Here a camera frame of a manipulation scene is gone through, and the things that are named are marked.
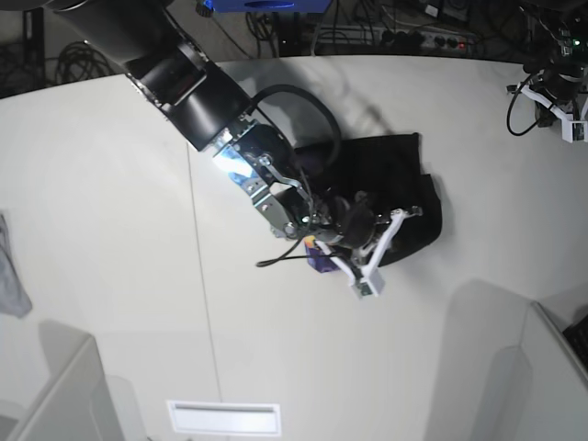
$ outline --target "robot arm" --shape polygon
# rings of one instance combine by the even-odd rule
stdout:
[[[0,8],[7,8],[6,1],[12,0],[0,0]],[[52,0],[45,7],[122,66],[197,150],[216,149],[214,162],[247,194],[275,236],[295,241],[285,254],[258,266],[279,262],[313,235],[359,296],[382,291],[380,260],[402,222],[421,215],[420,208],[384,204],[385,209],[376,209],[365,192],[345,198],[336,188],[319,189],[315,179],[321,173],[307,176],[279,128],[251,118],[257,104],[275,93],[307,99],[334,131],[334,147],[322,163],[322,169],[328,169],[341,151],[341,132],[316,97],[291,85],[272,86],[249,97],[176,24],[161,0]],[[278,191],[275,184],[280,184]]]

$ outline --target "cable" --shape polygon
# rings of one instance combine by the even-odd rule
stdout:
[[[343,254],[319,254],[319,255],[292,255],[290,257],[284,257],[282,260],[296,260],[296,259],[330,259],[331,257],[345,257]]]
[[[26,61],[22,60],[21,53],[15,53],[9,49],[13,46],[19,46],[22,50],[23,43],[8,43],[0,46],[0,97],[7,97],[14,93],[24,93],[42,88],[48,83],[45,78],[40,77],[40,73],[34,66],[27,65]],[[11,84],[10,80],[15,74],[24,74],[29,79],[19,76]]]
[[[364,17],[360,17],[357,14],[357,10],[360,6],[364,10],[364,15],[365,15]],[[364,21],[365,23],[367,23],[369,25],[369,32],[371,33],[371,44],[372,44],[372,46],[376,46],[376,34],[374,33],[374,27],[372,26],[371,18],[369,17],[369,13],[368,13],[368,8],[366,7],[364,0],[358,0],[358,2],[356,3],[356,5],[353,8],[352,16],[353,16],[354,20],[356,21],[356,23],[361,27],[363,32],[365,32],[365,30],[364,30],[364,27],[361,26],[361,21]]]
[[[339,157],[339,153],[341,152],[343,135],[341,134],[341,128],[337,123],[337,119],[334,117],[331,110],[329,110],[329,108],[325,106],[319,98],[304,89],[296,87],[295,85],[271,85],[258,92],[257,95],[252,98],[253,105],[254,107],[257,107],[257,105],[264,99],[280,93],[292,94],[305,99],[315,106],[317,110],[319,110],[325,117],[329,123],[329,126],[331,127],[331,131],[333,132],[333,149],[331,150],[331,154],[326,160],[326,165],[332,165]]]
[[[239,43],[237,43],[237,41],[235,41],[233,39],[233,37],[231,37],[231,35],[229,34],[229,32],[227,32],[225,30],[225,28],[221,25],[221,23],[219,23],[219,21],[215,17],[212,17],[212,22],[217,26],[217,28],[220,29],[220,31],[233,44],[233,46],[239,50],[240,53],[242,53],[249,60],[254,60],[254,57],[252,57],[249,53],[247,53],[247,51],[245,49],[243,49],[241,47],[241,45]]]
[[[332,32],[331,30],[325,30],[320,36],[319,39],[321,39],[323,36],[325,35],[331,35],[331,34],[336,34],[336,35],[340,35],[341,37],[343,37],[345,39],[345,42],[347,44],[351,44],[351,40],[349,39],[349,37],[347,37],[347,34],[345,34],[342,30],[336,30],[335,32]]]
[[[60,52],[54,81],[56,85],[68,85],[114,74],[114,69],[102,53],[89,44],[77,41],[68,44]]]
[[[269,49],[272,52],[272,57],[277,58],[276,45],[274,44],[274,37],[276,32],[274,29],[273,20],[270,20],[266,14],[257,17],[256,13],[247,12],[245,14],[245,23],[249,29],[249,33],[255,38],[257,44],[257,58],[261,57],[261,43],[267,42]],[[271,23],[271,30],[267,29],[267,25]]]
[[[516,99],[518,98],[519,95],[521,95],[521,91],[523,90],[523,87],[528,85],[535,75],[537,75],[537,74],[531,73],[527,78],[525,78],[525,80],[523,80],[523,83],[521,83],[516,88],[516,91],[514,92],[514,95],[513,95],[513,99],[511,100],[511,104],[508,106],[508,111],[506,112],[506,128],[508,129],[509,133],[513,136],[525,136],[528,134],[528,132],[530,132],[532,129],[534,129],[539,124],[539,122],[541,122],[541,119],[537,119],[533,124],[531,124],[529,127],[524,129],[523,131],[514,131],[513,128],[511,127],[511,114],[513,112],[513,107],[515,106]],[[549,106],[548,110],[553,109],[554,106],[555,106],[555,103],[553,103],[551,106]]]
[[[335,42],[335,35],[337,32],[337,21],[339,19],[339,0],[334,0],[334,19],[333,19],[333,49],[335,55],[339,55],[339,50],[337,50],[337,44]]]
[[[522,53],[524,55],[532,55],[532,52],[528,48],[523,46],[523,43],[526,38],[526,33],[528,32],[528,25],[527,25],[526,20],[524,20],[525,21],[525,31],[521,35],[519,41],[512,40],[509,36],[507,36],[503,32],[503,28],[506,26],[507,23],[510,22],[510,20],[513,19],[513,17],[515,16],[515,13],[517,11],[520,12],[520,9],[518,7],[518,2],[512,2],[512,3],[510,1],[508,2],[509,5],[514,5],[514,6],[513,6],[511,13],[506,17],[506,19],[503,21],[503,23],[501,24],[500,27],[497,27],[496,23],[494,23],[494,21],[492,20],[492,14],[490,11],[490,3],[491,3],[491,0],[482,0],[481,12],[482,12],[482,15],[483,15],[486,23],[488,24],[488,26],[492,30],[492,32],[495,35],[497,35],[502,41],[504,41],[506,44],[508,44],[513,50],[518,51],[519,53]]]
[[[334,0],[331,0],[331,3],[329,3],[327,8],[324,10],[324,12],[321,15],[321,21],[319,21],[319,24],[316,25],[316,28],[314,29],[314,35],[312,36],[312,43],[311,43],[311,55],[313,57],[316,57],[316,52],[315,52],[316,43],[319,40],[319,35],[321,35],[322,23],[324,23],[324,18],[326,17],[327,12],[329,12],[329,9],[331,9],[333,2],[334,2]]]
[[[312,219],[314,219],[315,212],[314,212],[314,200],[312,199],[311,185],[309,184],[309,181],[308,181],[308,179],[306,177],[306,174],[304,173],[304,170],[302,169],[302,166],[299,164],[298,156],[296,155],[296,151],[294,150],[294,147],[292,146],[291,142],[286,137],[286,135],[284,134],[284,132],[276,125],[276,123],[258,105],[255,105],[254,108],[259,113],[261,113],[261,115],[266,119],[266,121],[269,122],[269,124],[274,128],[274,130],[277,131],[278,135],[282,138],[282,141],[284,141],[286,143],[286,145],[288,146],[288,150],[290,151],[290,155],[292,156],[292,160],[294,162],[294,165],[296,165],[297,168],[299,169],[300,179],[302,180],[302,184],[305,186],[306,192],[310,196],[310,200],[309,200],[309,222],[307,223],[306,227],[302,231],[301,236],[280,257],[276,257],[275,259],[270,259],[270,260],[263,260],[263,261],[257,262],[255,264],[255,266],[257,266],[258,268],[265,268],[265,267],[268,267],[268,266],[277,264],[278,262],[281,262],[282,260],[286,260],[287,257],[290,254],[292,254],[292,252],[294,252],[294,250],[296,250],[296,248],[298,248],[298,246],[304,240],[304,238],[311,232]]]
[[[411,28],[411,30],[408,31],[408,35],[413,34],[418,29],[433,28],[435,25],[438,25],[438,24],[439,24],[438,21],[432,21],[431,23],[425,23],[424,25],[415,26],[414,28]]]

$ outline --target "black cloth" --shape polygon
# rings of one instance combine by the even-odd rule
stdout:
[[[413,206],[423,209],[423,216],[404,221],[380,266],[416,253],[441,233],[441,201],[433,179],[422,172],[419,143],[418,133],[347,140],[338,160],[328,170],[322,170],[321,164],[330,151],[330,143],[297,149],[319,192],[335,188],[343,197],[354,200],[358,191],[365,191],[375,195],[376,212]]]

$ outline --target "white cloth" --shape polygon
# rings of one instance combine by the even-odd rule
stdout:
[[[8,226],[0,213],[0,313],[23,318],[32,307],[12,263]]]

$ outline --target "white table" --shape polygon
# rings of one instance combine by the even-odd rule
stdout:
[[[0,208],[36,309],[24,323],[0,319],[3,344],[17,333],[34,342],[46,319],[94,334],[107,374],[128,381],[147,433],[165,440],[185,439],[171,433],[165,399],[279,402],[287,441],[469,440],[493,357],[519,343],[527,300],[588,284],[586,145],[552,130],[507,133],[516,65],[224,67],[250,93],[304,86],[347,136],[422,133],[443,199],[440,239],[386,267],[379,299],[358,301],[342,274],[304,262],[256,269],[287,245],[124,78],[20,96],[0,102]],[[296,98],[267,110],[300,143],[328,133]],[[514,125],[532,118],[517,103]],[[1,378],[0,400],[17,397]]]

